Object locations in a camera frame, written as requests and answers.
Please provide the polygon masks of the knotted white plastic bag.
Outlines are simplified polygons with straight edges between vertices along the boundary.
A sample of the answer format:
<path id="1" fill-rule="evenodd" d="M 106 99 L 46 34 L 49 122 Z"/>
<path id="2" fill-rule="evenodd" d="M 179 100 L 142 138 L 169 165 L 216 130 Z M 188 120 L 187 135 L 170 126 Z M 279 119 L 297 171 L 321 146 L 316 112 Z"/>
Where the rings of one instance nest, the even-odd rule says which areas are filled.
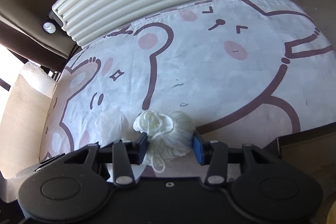
<path id="1" fill-rule="evenodd" d="M 120 141 L 129 128 L 129 122 L 122 112 L 113 110 L 101 113 L 95 126 L 98 133 L 98 143 L 103 147 Z"/>

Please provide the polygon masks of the bear print bed sheet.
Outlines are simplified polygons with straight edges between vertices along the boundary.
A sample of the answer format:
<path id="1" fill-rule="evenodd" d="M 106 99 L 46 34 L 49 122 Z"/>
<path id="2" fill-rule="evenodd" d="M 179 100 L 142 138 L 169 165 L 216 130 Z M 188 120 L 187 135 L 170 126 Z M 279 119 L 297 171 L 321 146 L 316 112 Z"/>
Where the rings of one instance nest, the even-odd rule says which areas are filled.
<path id="1" fill-rule="evenodd" d="M 207 140 L 264 147 L 335 122 L 335 50 L 291 0 L 213 0 L 119 28 L 83 48 L 57 82 L 39 160 L 98 143 L 119 110 L 181 111 Z"/>

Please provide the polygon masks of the black open storage box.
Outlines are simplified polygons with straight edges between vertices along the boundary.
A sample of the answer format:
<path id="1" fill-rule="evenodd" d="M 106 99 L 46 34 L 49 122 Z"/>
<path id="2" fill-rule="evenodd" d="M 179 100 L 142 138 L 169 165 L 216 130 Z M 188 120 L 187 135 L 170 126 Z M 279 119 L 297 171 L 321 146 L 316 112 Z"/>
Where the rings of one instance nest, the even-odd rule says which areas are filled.
<path id="1" fill-rule="evenodd" d="M 315 178 L 323 201 L 315 223 L 335 223 L 335 123 L 278 137 L 264 149 Z"/>

